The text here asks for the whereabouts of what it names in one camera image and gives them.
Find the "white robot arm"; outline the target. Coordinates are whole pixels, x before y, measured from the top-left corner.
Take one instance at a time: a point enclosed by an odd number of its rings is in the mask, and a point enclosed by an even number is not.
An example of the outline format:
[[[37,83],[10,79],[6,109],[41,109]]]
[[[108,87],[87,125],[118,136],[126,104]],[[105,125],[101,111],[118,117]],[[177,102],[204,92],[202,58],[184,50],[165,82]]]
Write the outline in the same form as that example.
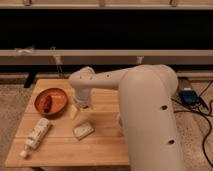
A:
[[[131,171],[185,171],[171,96],[177,75],[166,65],[139,65],[95,73],[84,67],[69,76],[74,103],[91,104],[94,88],[118,92]]]

